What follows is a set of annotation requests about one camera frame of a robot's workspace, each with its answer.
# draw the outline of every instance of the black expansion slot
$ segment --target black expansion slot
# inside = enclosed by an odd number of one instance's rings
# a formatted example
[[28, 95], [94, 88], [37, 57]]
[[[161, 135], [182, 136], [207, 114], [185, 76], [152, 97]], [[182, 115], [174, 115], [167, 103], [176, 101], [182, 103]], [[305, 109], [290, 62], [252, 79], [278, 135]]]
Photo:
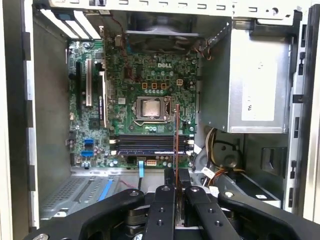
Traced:
[[81, 104], [82, 104], [82, 66], [81, 62], [75, 63], [75, 91], [76, 91], [76, 110], [81, 117]]

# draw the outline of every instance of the blue sata port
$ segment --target blue sata port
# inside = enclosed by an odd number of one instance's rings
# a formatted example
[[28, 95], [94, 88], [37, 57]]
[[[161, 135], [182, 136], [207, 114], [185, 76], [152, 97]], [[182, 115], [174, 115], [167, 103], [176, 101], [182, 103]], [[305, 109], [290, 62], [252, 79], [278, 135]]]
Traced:
[[87, 138], [83, 141], [84, 144], [94, 144], [94, 140], [92, 138]]
[[94, 151], [91, 151], [91, 150], [81, 151], [81, 156], [82, 157], [93, 157], [94, 156]]

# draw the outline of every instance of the motherboard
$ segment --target motherboard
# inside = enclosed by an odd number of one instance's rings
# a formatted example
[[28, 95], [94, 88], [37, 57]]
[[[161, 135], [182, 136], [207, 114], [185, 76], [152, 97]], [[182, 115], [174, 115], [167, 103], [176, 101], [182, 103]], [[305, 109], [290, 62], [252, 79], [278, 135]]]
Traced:
[[[124, 52], [114, 38], [72, 41], [68, 49], [70, 129], [66, 145], [79, 167], [190, 166], [196, 129], [195, 54]], [[175, 125], [179, 104], [179, 126]]]

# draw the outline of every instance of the dell logo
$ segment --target dell logo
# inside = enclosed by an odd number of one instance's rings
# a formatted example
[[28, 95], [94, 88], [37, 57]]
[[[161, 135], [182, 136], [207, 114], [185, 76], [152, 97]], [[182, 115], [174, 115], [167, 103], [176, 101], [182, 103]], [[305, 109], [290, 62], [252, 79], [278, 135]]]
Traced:
[[171, 69], [171, 63], [158, 63], [158, 68], [167, 68], [167, 69]]

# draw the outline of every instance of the cpu socket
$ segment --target cpu socket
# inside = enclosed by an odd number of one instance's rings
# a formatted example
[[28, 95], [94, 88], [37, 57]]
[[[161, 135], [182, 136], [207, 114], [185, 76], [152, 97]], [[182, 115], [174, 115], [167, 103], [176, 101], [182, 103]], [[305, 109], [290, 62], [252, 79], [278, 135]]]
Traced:
[[135, 121], [169, 122], [171, 97], [138, 96], [134, 103]]

